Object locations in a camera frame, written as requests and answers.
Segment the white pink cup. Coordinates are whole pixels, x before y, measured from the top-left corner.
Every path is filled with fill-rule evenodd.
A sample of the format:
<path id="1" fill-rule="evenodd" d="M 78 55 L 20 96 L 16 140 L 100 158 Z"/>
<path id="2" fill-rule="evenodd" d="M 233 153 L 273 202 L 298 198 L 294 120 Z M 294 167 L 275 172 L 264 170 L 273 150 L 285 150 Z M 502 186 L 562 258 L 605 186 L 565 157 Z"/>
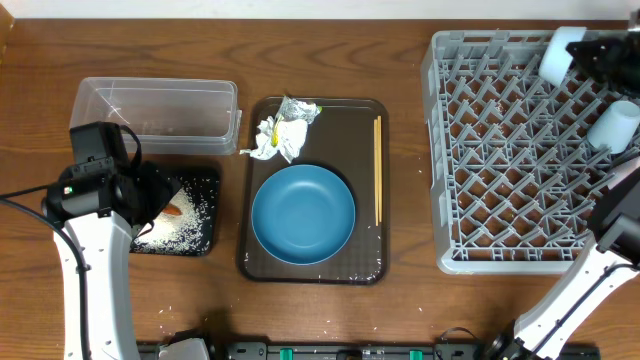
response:
<path id="1" fill-rule="evenodd" d="M 612 179 L 607 185 L 607 187 L 609 189 L 613 189 L 617 184 L 623 181 L 628 175 L 632 174 L 639 167 L 640 167 L 639 156 L 616 166 L 609 172 L 609 174 L 612 175 Z"/>

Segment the orange carrot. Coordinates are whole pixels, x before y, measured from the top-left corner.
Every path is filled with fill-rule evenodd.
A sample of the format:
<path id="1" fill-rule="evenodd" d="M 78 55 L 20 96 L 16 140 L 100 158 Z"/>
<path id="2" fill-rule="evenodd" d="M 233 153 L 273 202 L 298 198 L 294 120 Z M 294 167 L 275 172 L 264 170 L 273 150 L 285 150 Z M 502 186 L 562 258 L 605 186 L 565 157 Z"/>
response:
<path id="1" fill-rule="evenodd" d="M 175 205 L 173 204 L 168 204 L 163 210 L 162 212 L 164 214 L 167 215 L 171 215 L 171 216 L 181 216 L 182 215 L 182 211 Z"/>

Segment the small light blue bowl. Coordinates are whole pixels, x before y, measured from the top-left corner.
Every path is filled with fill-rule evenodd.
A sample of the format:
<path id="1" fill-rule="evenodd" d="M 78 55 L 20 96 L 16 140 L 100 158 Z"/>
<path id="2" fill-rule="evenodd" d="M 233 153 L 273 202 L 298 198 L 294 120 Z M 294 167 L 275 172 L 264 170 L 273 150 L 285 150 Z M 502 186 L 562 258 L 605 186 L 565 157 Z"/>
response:
<path id="1" fill-rule="evenodd" d="M 586 31 L 586 27 L 557 28 L 541 60 L 539 77 L 555 87 L 560 87 L 573 61 L 566 47 L 571 42 L 581 42 Z"/>

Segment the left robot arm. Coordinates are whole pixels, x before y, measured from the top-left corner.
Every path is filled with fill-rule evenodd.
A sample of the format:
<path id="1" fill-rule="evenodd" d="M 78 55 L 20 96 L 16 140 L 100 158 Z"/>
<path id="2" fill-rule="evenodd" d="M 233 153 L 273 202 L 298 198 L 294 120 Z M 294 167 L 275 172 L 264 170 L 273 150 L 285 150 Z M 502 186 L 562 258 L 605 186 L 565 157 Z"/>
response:
<path id="1" fill-rule="evenodd" d="M 64 358 L 137 359 L 129 289 L 133 239 L 180 190 L 151 162 L 72 165 L 48 188 L 64 295 Z"/>

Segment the large blue plate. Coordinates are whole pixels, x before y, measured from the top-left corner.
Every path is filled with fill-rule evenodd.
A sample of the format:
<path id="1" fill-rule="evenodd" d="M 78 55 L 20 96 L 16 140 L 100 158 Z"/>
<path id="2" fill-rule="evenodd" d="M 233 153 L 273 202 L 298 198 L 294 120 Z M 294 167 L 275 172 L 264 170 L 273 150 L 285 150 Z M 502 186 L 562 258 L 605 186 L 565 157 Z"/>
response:
<path id="1" fill-rule="evenodd" d="M 355 228 L 356 204 L 334 172 L 294 165 L 261 185 L 250 221 L 258 243 L 271 256 L 292 265 L 313 265 L 347 244 Z"/>

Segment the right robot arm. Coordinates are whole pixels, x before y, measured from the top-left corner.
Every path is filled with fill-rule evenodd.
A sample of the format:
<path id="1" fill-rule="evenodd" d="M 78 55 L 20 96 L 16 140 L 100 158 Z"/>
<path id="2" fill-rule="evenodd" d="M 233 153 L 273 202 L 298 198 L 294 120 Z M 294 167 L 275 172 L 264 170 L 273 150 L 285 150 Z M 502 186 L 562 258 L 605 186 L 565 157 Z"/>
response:
<path id="1" fill-rule="evenodd" d="M 571 65 L 585 76 L 624 94 L 587 133 L 596 150 L 622 153 L 639 127 L 639 31 L 585 40 L 583 27 L 558 28 L 543 56 L 539 75 L 560 86 Z M 572 333 L 613 291 L 639 274 L 639 162 L 612 171 L 608 193 L 591 211 L 590 237 L 578 258 L 552 289 L 498 336 L 485 359 L 556 359 Z"/>

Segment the light blue cup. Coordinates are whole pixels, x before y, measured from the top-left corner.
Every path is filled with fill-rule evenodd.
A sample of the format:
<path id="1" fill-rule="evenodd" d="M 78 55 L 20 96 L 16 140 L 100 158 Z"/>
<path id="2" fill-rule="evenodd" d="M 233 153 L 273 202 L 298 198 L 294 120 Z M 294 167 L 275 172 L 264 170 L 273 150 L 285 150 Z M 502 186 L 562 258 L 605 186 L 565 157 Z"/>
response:
<path id="1" fill-rule="evenodd" d="M 611 154 L 619 154 L 629 145 L 638 126 L 639 106 L 619 100 L 590 127 L 587 141 L 595 149 L 608 148 Z"/>

